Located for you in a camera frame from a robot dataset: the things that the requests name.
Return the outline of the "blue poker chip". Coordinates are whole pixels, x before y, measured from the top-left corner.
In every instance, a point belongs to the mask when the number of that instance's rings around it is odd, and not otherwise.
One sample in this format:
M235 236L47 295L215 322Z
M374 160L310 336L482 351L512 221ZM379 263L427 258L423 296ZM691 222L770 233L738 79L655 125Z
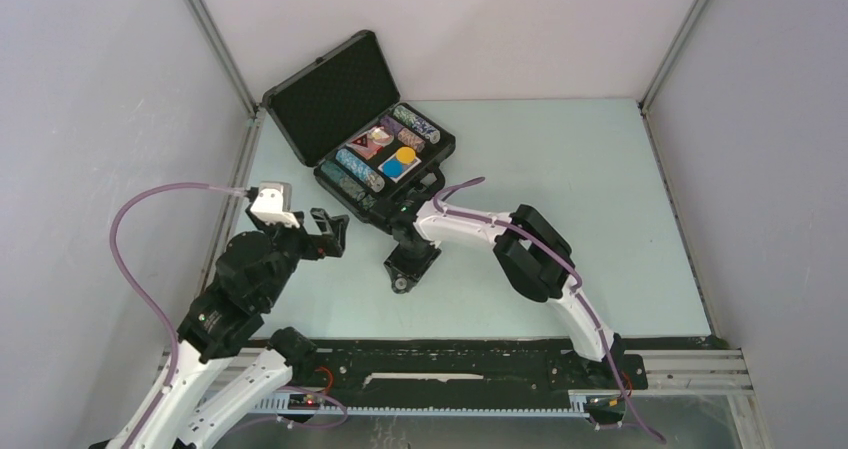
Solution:
M396 294L405 294L409 290L409 282L404 277L398 277L392 283L392 291Z

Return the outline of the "blue round button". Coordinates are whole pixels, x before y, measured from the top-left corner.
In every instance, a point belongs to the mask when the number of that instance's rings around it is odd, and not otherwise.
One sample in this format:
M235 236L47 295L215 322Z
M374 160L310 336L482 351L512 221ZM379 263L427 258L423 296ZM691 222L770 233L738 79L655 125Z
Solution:
M397 179L402 176L405 170L405 165L399 163L396 159L392 158L384 162L380 166L380 170L389 178Z

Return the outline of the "yellow round button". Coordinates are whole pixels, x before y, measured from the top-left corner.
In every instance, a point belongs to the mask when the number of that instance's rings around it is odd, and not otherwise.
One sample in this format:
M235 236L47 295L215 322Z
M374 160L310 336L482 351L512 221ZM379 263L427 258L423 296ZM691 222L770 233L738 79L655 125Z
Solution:
M416 160L416 158L416 151L408 146L401 147L395 153L395 159L403 165L412 164Z

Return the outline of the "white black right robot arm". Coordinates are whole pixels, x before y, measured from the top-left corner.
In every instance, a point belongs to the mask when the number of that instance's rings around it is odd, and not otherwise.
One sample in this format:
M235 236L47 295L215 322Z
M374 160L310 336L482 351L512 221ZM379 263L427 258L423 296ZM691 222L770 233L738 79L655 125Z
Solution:
M554 309L573 351L583 358L588 383L606 387L620 376L620 337L589 301L570 244L534 207L486 212L431 199L402 208L391 221L391 232L397 245L384 267L393 291L414 288L445 242L488 251L513 290Z

